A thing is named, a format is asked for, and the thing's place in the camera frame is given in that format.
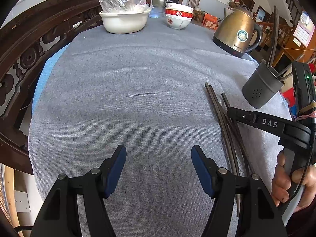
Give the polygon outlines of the person's right hand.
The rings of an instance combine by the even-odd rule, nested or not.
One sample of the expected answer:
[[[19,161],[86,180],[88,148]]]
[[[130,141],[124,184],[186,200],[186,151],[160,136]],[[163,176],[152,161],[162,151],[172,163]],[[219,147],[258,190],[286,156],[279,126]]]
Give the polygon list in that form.
[[[291,187],[292,182],[300,182],[304,172],[304,169],[300,168],[292,174],[292,177],[289,177],[289,175],[285,173],[285,169],[283,167],[285,165],[285,161],[286,158],[284,152],[281,151],[277,156],[277,165],[272,179],[271,196],[277,207],[281,202],[285,203],[289,199],[287,190]],[[305,190],[298,206],[295,209],[295,212],[307,208],[313,202],[315,198],[315,181],[315,166],[309,166],[302,183],[302,185],[305,186]]]

